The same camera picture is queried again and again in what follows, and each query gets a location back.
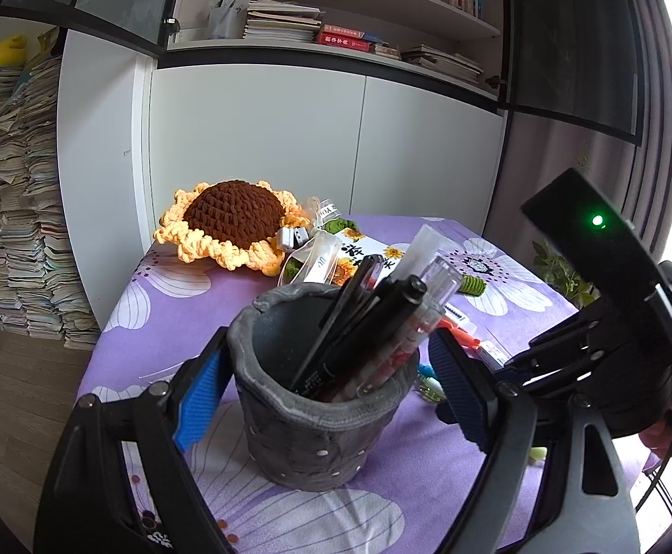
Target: wooden floor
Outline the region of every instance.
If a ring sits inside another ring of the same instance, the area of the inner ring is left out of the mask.
[[[0,516],[31,549],[52,453],[90,353],[0,331]]]

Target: purple tablecloth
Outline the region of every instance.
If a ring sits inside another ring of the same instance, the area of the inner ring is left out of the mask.
[[[514,355],[528,340],[575,309],[537,277],[459,223],[438,218],[353,217],[361,231],[388,245],[408,244],[425,223],[459,248],[450,259],[487,279],[481,298],[452,302],[491,339]],[[80,394],[102,400],[138,395],[197,356],[215,330],[228,325],[276,279],[234,272],[197,260],[183,264],[173,249],[153,246],[134,272],[93,352]],[[427,361],[426,349],[422,359]],[[415,392],[344,488],[324,494],[272,484],[248,455],[233,382],[205,438],[193,448],[193,476],[224,533],[240,553],[429,553],[441,542],[479,472],[484,455],[457,426],[437,420]],[[617,443],[629,487],[648,456],[636,440]],[[140,511],[156,513],[138,451],[124,444]],[[525,532],[541,464],[529,466],[504,544]]]

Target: curtain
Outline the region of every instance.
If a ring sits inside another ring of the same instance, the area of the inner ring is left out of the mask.
[[[633,222],[655,260],[662,255],[672,222],[672,29],[662,0],[632,2],[643,65],[640,146],[564,121],[509,112],[483,235],[527,266],[533,262],[531,240],[543,237],[519,207],[570,167]]]

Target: gray felt pen holder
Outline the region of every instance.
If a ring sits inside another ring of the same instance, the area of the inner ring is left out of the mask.
[[[258,296],[228,329],[249,452],[274,482],[327,491],[364,465],[416,377],[418,354],[367,397],[316,402],[282,387],[318,335],[338,288],[293,283]]]

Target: green plant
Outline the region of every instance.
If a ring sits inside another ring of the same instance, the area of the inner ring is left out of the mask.
[[[533,264],[541,278],[556,292],[561,293],[577,308],[597,300],[595,285],[582,279],[564,256],[557,254],[548,242],[544,245],[531,242],[536,256]]]

